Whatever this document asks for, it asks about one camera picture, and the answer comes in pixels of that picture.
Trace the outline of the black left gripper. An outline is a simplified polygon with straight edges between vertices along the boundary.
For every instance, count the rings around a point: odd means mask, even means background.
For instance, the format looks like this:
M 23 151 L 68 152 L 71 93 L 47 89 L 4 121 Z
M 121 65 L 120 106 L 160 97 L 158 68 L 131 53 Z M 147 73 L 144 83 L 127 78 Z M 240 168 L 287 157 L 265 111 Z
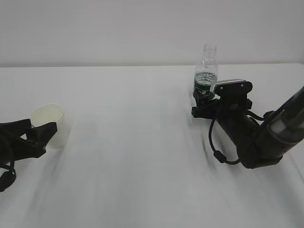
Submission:
M 9 166 L 28 158 L 39 158 L 46 153 L 46 146 L 57 132 L 57 124 L 49 122 L 31 128 L 30 119 L 0 124 L 0 165 Z

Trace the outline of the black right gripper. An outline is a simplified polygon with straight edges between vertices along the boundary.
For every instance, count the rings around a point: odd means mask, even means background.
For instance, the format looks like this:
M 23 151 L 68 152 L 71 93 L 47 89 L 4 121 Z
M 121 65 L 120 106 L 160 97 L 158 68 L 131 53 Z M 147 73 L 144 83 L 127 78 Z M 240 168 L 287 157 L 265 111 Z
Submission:
M 221 128 L 252 128 L 252 119 L 247 112 L 252 107 L 247 94 L 225 95 L 214 98 L 215 94 L 202 95 L 199 91 L 193 92 L 194 107 L 191 114 L 194 118 L 212 118 L 210 128 L 218 122 Z

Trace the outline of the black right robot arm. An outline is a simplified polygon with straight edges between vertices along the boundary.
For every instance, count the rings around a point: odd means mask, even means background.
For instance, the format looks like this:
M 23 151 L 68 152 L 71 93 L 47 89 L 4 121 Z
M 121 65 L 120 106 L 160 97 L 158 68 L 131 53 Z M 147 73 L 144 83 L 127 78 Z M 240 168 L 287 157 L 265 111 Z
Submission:
M 210 119 L 208 131 L 214 157 L 229 165 L 241 163 L 248 169 L 278 164 L 283 155 L 304 139 L 304 90 L 301 88 L 277 110 L 262 117 L 250 109 L 247 94 L 250 82 L 239 85 L 220 85 L 213 94 L 218 98 L 204 98 L 196 94 L 197 105 L 192 108 L 194 118 Z M 217 122 L 237 150 L 237 159 L 229 161 L 212 141 L 212 130 Z

